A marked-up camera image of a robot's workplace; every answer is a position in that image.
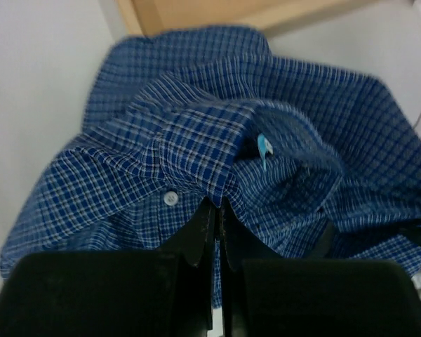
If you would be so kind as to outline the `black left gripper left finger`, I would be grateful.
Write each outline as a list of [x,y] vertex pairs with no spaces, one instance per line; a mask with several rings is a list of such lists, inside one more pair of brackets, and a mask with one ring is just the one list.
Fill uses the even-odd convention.
[[215,219],[204,199],[155,250],[24,257],[0,291],[0,336],[205,336]]

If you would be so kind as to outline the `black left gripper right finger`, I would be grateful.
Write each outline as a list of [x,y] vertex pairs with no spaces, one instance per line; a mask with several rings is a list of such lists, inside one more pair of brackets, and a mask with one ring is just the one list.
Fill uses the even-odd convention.
[[386,260],[285,259],[220,214],[226,336],[421,336],[421,300]]

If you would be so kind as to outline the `blue checked shirt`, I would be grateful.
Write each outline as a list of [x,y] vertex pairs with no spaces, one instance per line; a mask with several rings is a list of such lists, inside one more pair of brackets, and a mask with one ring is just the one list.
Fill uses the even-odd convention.
[[115,45],[81,132],[46,167],[0,253],[155,249],[204,198],[285,258],[328,226],[329,258],[421,269],[392,224],[421,219],[421,140],[375,77],[276,57],[261,33],[205,27]]

